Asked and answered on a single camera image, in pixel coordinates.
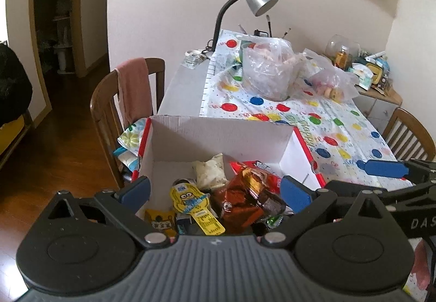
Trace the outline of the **person right hand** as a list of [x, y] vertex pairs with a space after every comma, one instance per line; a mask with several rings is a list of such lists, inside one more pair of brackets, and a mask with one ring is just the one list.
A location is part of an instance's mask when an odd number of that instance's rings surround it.
[[435, 289], [435, 236], [423, 238], [414, 249], [412, 274], [416, 275], [418, 288]]

